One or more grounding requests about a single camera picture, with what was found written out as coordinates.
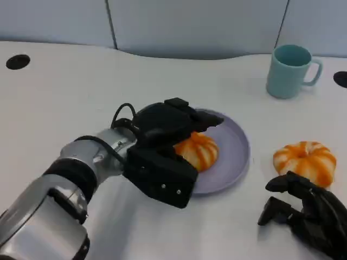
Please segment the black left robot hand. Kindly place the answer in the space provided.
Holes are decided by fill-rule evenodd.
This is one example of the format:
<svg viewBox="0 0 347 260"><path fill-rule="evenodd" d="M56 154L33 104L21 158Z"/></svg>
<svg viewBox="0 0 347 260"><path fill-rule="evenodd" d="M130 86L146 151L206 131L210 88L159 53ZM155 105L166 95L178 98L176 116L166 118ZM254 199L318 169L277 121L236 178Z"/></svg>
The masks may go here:
<svg viewBox="0 0 347 260"><path fill-rule="evenodd" d="M141 109L133 118L133 125L139 129L139 147L161 149L190 138L192 132L205 132L223 121L223 118L194 109L187 101L175 97Z"/></svg>

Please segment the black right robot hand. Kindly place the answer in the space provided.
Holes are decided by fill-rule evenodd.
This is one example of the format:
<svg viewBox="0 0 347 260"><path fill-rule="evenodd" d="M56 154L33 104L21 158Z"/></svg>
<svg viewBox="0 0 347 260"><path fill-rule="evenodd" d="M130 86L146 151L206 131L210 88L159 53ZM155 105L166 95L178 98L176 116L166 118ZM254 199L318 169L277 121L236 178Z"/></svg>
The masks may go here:
<svg viewBox="0 0 347 260"><path fill-rule="evenodd" d="M292 171L271 179L266 190L288 192L299 198L303 208L270 197L258 220L264 226L270 221L286 224L301 242L332 259L346 259L346 207L330 191Z"/></svg>

